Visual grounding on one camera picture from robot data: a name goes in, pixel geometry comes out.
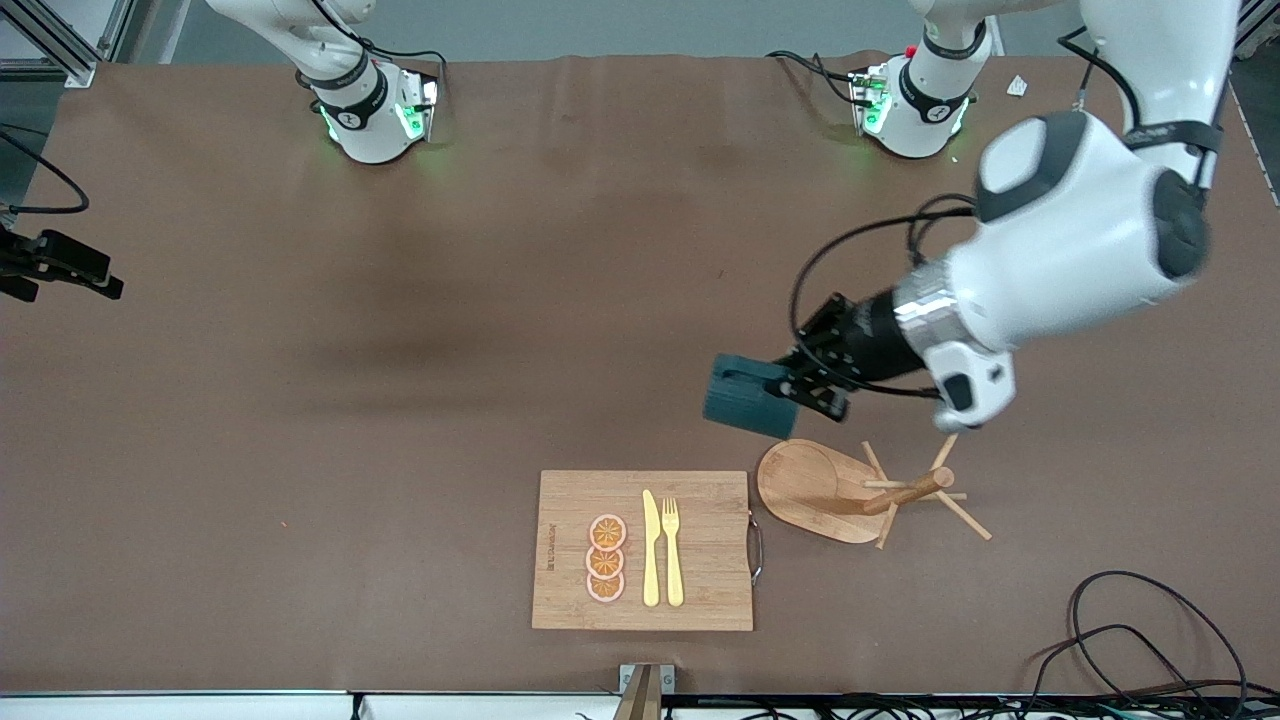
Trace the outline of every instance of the table surface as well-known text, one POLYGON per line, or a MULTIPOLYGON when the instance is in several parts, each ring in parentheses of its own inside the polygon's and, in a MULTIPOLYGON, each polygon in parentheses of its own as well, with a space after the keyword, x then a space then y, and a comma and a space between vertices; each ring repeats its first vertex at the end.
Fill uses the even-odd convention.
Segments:
MULTIPOLYGON (((972 187, 980 149, 1068 106, 1080 70, 992 60, 964 132, 909 161, 774 60, 457 64, 449 142, 360 167, 289 68, 101 68, 49 146, 93 205, 22 227, 109 252, 124 299, 0 310, 0 688, 589 691, 663 661, 687 692, 1025 691, 1071 588, 1112 566, 1198 601, 1275 682, 1280 223, 1234 102, 1199 284, 1020 351, 1018 400, 952 452, 992 542, 933 503, 884 551, 758 511, 755 632, 529 626, 539 473, 754 469, 767 438, 700 418, 714 354, 777 356, 815 247, 972 187)), ((905 266, 900 232, 869 237, 806 306, 905 266)), ((797 436, 868 439, 914 477, 929 415, 856 397, 797 436)), ((1084 615, 1230 674, 1166 598, 1111 583, 1084 615)), ((1165 679, 1097 648, 1123 684, 1165 679)), ((1066 661, 1046 688, 1098 685, 1066 661)))

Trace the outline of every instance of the floor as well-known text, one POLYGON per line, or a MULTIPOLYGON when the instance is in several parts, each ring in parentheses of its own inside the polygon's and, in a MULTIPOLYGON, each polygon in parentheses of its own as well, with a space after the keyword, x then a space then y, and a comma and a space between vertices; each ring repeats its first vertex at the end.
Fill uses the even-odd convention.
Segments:
MULTIPOLYGON (((1050 55, 1053 40, 1080 24, 1065 3, 1005 15, 1009 55, 1050 55)), ((874 47, 896 51, 919 38, 920 23, 904 0, 384 0, 361 32, 385 47, 425 49, 452 60, 536 60, 561 55, 677 53, 698 56, 763 55, 791 49, 827 55, 874 47)), ((125 55, 143 63, 283 63, 257 35, 214 13, 204 0, 151 0, 125 55)), ((1280 172, 1280 44, 1236 63, 1234 83, 1272 177, 1280 172)), ((0 123, 37 132, 52 127, 59 82, 0 81, 0 123)), ((44 138, 18 131, 40 150, 44 138)), ((35 163, 0 145, 0 200, 19 202, 35 163)))

